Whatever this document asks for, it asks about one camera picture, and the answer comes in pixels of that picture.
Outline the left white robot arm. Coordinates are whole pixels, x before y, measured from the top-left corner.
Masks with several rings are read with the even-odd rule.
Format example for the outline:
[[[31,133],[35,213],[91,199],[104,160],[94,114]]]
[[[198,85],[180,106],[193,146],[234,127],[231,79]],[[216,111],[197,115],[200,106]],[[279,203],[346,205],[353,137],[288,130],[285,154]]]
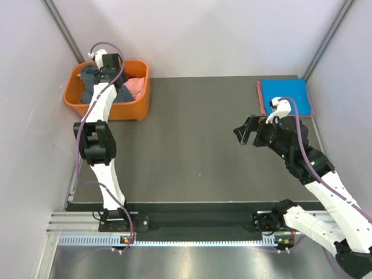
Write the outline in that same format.
[[[94,172],[103,197],[99,230],[127,232],[134,236],[134,223],[126,209],[115,169],[117,145],[109,128],[109,114],[117,97],[117,87],[126,79],[124,62],[118,53],[101,49],[91,56],[98,67],[94,73],[93,96],[86,114],[73,130],[76,137],[77,159],[87,162]]]

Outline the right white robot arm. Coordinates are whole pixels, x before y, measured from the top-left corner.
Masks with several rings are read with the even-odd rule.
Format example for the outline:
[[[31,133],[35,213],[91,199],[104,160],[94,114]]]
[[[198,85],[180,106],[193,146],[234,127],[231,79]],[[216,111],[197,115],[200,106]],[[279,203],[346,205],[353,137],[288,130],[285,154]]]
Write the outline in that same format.
[[[285,199],[271,212],[271,223],[278,230],[297,230],[321,245],[335,257],[349,276],[363,278],[371,273],[371,219],[343,185],[334,165],[322,151],[309,145],[308,128],[292,116],[249,116],[233,133],[246,145],[255,133],[253,146],[268,147],[284,160],[288,172],[300,181],[324,206],[336,225],[332,226]]]

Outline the grey-blue t shirt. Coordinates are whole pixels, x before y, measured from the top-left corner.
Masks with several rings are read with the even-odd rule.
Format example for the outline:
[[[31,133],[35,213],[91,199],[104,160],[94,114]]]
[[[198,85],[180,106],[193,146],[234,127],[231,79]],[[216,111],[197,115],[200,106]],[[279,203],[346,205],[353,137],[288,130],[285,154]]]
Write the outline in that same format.
[[[84,66],[80,73],[78,74],[79,78],[83,82],[84,89],[80,98],[80,102],[83,104],[90,104],[91,99],[94,94],[94,74],[98,70],[96,65]],[[126,103],[135,101],[135,97],[124,84],[117,91],[117,96],[114,99],[114,103]]]

